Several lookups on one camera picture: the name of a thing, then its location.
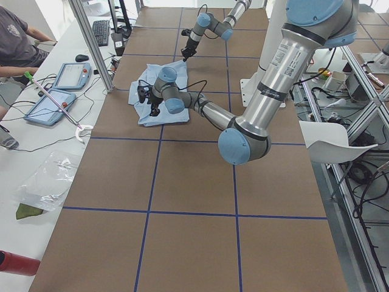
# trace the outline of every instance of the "computer mouse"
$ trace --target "computer mouse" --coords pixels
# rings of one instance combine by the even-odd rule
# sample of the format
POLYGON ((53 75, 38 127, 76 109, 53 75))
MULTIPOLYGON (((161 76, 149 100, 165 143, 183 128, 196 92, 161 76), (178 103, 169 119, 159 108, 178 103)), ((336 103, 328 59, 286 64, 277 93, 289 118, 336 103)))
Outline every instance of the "computer mouse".
POLYGON ((77 55, 75 56, 75 61, 76 62, 84 62, 84 61, 88 61, 89 60, 89 57, 87 55, 77 55))

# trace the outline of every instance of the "cloth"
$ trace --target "cloth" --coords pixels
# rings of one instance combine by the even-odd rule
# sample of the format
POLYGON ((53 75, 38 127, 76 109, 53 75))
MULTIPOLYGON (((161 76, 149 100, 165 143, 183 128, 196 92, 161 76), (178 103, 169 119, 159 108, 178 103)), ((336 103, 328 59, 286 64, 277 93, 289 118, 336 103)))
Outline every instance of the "cloth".
MULTIPOLYGON (((174 63, 166 65, 155 65, 147 64, 147 69, 142 73, 138 80, 144 80, 150 84, 154 84, 157 80, 158 73, 163 67, 172 67, 177 71, 177 80, 176 84, 179 88, 184 88, 187 86, 188 74, 187 74, 187 64, 183 61, 177 61, 174 63)), ((147 104, 147 100, 144 103, 139 102, 138 92, 138 81, 131 83, 129 89, 129 98, 128 103, 134 105, 136 112, 138 113, 140 119, 138 121, 139 125, 144 125, 145 127, 162 125, 165 123, 179 123, 179 122, 188 122, 189 121, 189 112, 188 109, 184 109, 181 113, 170 114, 165 106, 165 102, 162 102, 159 105, 160 113, 156 117, 150 116, 151 105, 147 104)))
POLYGON ((0 65, 39 67, 49 53, 30 44, 28 24, 0 6, 0 65))

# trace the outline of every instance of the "white desk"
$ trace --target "white desk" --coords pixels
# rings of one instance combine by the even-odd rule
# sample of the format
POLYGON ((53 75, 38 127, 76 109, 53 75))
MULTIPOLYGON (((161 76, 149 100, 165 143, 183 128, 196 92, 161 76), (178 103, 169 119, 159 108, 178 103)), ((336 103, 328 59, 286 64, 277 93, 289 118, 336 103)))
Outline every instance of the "white desk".
MULTIPOLYGON (((114 54, 115 50, 112 40, 109 40, 108 47, 100 47, 100 50, 104 59, 114 54)), ((80 28, 75 21, 39 68, 34 76, 35 79, 44 78, 51 73, 58 73, 62 63, 74 62, 77 54, 86 54, 91 57, 80 28)), ((90 62, 92 70, 96 69, 92 58, 88 62, 90 62)), ((98 76, 92 75, 83 90, 87 89, 94 78, 98 76)), ((21 93, 17 100, 36 102, 39 99, 37 93, 38 90, 35 89, 35 86, 30 86, 21 93)), ((92 107, 92 111, 81 123, 95 125, 105 99, 105 94, 103 82, 99 80, 87 93, 87 96, 94 100, 95 104, 92 107)), ((86 114, 91 103, 90 100, 82 96, 72 105, 69 113, 78 120, 86 114)), ((24 112, 27 112, 29 108, 30 106, 21 107, 24 112)), ((11 108, 4 120, 21 116, 22 114, 19 111, 11 108)), ((49 128, 27 123, 24 119, 5 121, 1 122, 1 124, 8 128, 11 135, 19 142, 19 149, 35 149, 59 139, 72 137, 75 134, 75 126, 65 118, 62 118, 56 125, 49 128)), ((66 142, 59 142, 33 153, 9 151, 0 147, 0 230, 2 231, 0 249, 36 259, 42 258, 60 214, 60 208, 53 212, 45 212, 37 217, 29 217, 17 221, 15 212, 19 203, 13 199, 12 192, 33 174, 54 150, 82 156, 89 141, 88 137, 83 139, 85 145, 76 139, 72 139, 66 142)), ((0 286, 3 292, 28 291, 32 281, 33 277, 0 273, 0 286)))

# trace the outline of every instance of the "table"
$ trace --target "table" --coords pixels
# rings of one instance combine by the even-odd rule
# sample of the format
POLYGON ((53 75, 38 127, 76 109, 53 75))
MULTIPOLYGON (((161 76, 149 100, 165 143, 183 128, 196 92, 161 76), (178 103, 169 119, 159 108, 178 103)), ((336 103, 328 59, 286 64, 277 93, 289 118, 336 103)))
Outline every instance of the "table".
MULTIPOLYGON (((108 58, 115 54, 112 40, 109 46, 100 47, 103 58, 108 58)), ((83 39, 77 22, 73 22, 66 33, 53 48, 45 62, 39 68, 34 78, 36 80, 44 78, 51 73, 58 73, 61 65, 67 62, 74 62, 77 54, 90 55, 88 47, 83 39)), ((90 59, 92 69, 96 66, 90 59)), ((82 94, 98 75, 91 75, 87 85, 78 92, 77 96, 82 94)), ((29 100, 36 102, 40 97, 38 90, 34 86, 26 88, 17 100, 29 100)), ((99 112, 105 99, 105 87, 101 80, 88 91, 87 96, 95 103, 90 114, 88 114, 82 123, 95 125, 99 112)), ((80 119, 91 106, 91 101, 81 96, 69 110, 69 113, 75 119, 80 119)), ((24 112, 30 106, 21 107, 24 112)), ((21 113, 14 108, 5 116, 4 120, 21 117, 21 113)), ((59 139, 72 137, 75 134, 75 126, 65 118, 61 119, 53 127, 41 127, 27 123, 23 119, 1 122, 8 128, 12 136, 19 142, 19 149, 34 149, 49 144, 59 139)), ((82 156, 89 142, 89 136, 84 137, 85 145, 76 139, 54 144, 42 150, 33 153, 23 153, 8 151, 0 148, 0 229, 3 236, 0 240, 0 248, 5 251, 14 252, 27 257, 41 259, 50 239, 51 233, 60 214, 61 208, 53 212, 45 212, 37 217, 25 218, 16 221, 15 212, 18 208, 18 202, 12 197, 12 192, 49 156, 54 150, 60 150, 74 155, 82 156)), ((0 273, 0 283, 3 291, 23 292, 27 291, 32 283, 33 277, 25 277, 0 273)))
MULTIPOLYGON (((147 63, 181 59, 197 12, 140 12, 30 292, 347 290, 291 102, 271 123, 270 153, 236 167, 194 112, 137 125, 129 84, 147 63)), ((204 94, 241 114, 239 80, 256 71, 267 24, 250 9, 228 44, 203 39, 188 84, 207 79, 204 94)))

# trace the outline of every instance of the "light blue cloth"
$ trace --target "light blue cloth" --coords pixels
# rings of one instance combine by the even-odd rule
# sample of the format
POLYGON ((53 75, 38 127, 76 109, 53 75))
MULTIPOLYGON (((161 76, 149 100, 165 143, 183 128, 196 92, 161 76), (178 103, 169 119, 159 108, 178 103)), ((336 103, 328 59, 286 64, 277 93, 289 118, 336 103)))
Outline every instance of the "light blue cloth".
MULTIPOLYGON (((155 65, 147 64, 147 69, 142 73, 139 79, 147 81, 150 84, 154 84, 157 80, 158 73, 163 67, 172 67, 177 71, 177 80, 176 84, 179 88, 184 88, 188 83, 188 74, 187 74, 187 64, 183 61, 177 61, 174 63, 166 65, 155 65)), ((181 113, 170 114, 166 109, 165 102, 162 102, 159 105, 160 113, 156 117, 151 117, 151 105, 147 104, 147 99, 144 103, 139 102, 138 92, 138 81, 131 83, 129 88, 129 98, 128 103, 134 105, 136 112, 138 113, 140 119, 138 121, 139 125, 144 125, 146 127, 162 125, 164 123, 179 123, 179 122, 188 122, 189 121, 189 112, 188 109, 184 109, 181 113)))

